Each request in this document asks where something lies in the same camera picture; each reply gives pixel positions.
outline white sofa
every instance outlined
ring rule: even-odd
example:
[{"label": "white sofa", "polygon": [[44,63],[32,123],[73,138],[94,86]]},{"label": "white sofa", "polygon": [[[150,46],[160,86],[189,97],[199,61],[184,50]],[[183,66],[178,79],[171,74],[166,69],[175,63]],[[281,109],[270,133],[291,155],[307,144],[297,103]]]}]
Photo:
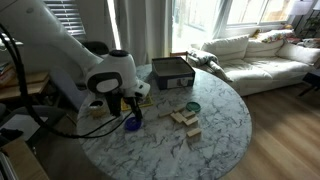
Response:
[{"label": "white sofa", "polygon": [[[279,40],[263,43],[248,36],[193,44],[187,61],[226,81],[240,96],[302,82],[319,67],[320,49],[304,48]],[[197,53],[216,57],[201,60]]]}]

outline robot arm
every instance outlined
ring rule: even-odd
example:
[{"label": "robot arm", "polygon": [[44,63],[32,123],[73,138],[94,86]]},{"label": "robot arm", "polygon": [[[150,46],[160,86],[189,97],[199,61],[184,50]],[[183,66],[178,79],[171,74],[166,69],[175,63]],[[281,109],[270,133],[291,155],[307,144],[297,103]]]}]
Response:
[{"label": "robot arm", "polygon": [[1,1],[0,22],[24,44],[49,45],[64,52],[82,68],[84,76],[102,61],[68,34],[42,0]]},{"label": "robot arm", "polygon": [[120,115],[120,102],[124,98],[136,118],[142,119],[138,101],[146,97],[150,85],[136,77],[133,58],[126,51],[111,51],[88,73],[86,82],[90,91],[105,95],[111,114]]},{"label": "robot arm", "polygon": [[68,34],[42,0],[1,1],[0,22],[24,44],[50,45],[66,53],[82,68],[88,89],[106,96],[113,115],[120,115],[123,97],[137,119],[142,118],[137,101],[147,95],[150,85],[136,77],[130,54],[115,50],[104,60],[95,56]]}]

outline white marble tabletop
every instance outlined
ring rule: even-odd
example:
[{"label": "white marble tabletop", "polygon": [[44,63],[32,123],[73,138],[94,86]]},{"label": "white marble tabletop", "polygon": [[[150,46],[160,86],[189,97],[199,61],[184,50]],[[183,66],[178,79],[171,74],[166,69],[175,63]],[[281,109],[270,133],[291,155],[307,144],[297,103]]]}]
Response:
[{"label": "white marble tabletop", "polygon": [[[243,157],[250,143],[252,125],[245,103],[222,80],[195,69],[193,87],[159,90],[151,65],[137,68],[137,76],[151,85],[153,106],[141,108],[143,125],[136,132],[120,126],[99,139],[81,139],[91,162],[115,179],[217,179],[229,172]],[[88,98],[78,115],[78,134],[85,134],[112,117],[93,119]],[[201,105],[198,124],[188,127],[170,116],[158,118],[162,110],[194,101]],[[96,135],[108,132],[107,125]],[[186,132],[200,127],[200,136]]]}]

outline curtain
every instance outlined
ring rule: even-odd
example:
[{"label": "curtain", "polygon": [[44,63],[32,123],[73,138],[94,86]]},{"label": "curtain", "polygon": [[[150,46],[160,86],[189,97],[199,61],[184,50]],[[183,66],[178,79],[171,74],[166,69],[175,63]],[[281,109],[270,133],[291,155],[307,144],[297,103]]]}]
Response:
[{"label": "curtain", "polygon": [[224,30],[231,9],[232,0],[220,0],[215,7],[214,16],[211,27],[208,28],[208,36],[210,39],[219,37],[221,30]]},{"label": "curtain", "polygon": [[168,56],[171,49],[171,0],[115,0],[121,49],[136,65]]}]

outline window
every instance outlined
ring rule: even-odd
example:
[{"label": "window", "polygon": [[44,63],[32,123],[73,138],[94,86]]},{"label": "window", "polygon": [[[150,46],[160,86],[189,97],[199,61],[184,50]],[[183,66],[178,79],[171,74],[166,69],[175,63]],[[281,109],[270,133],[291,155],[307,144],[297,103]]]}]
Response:
[{"label": "window", "polygon": [[190,43],[206,38],[216,4],[216,0],[173,1],[173,51],[185,51]]},{"label": "window", "polygon": [[284,22],[293,0],[236,0],[232,2],[228,25]]},{"label": "window", "polygon": [[85,39],[85,30],[75,0],[43,0],[76,39]]}]

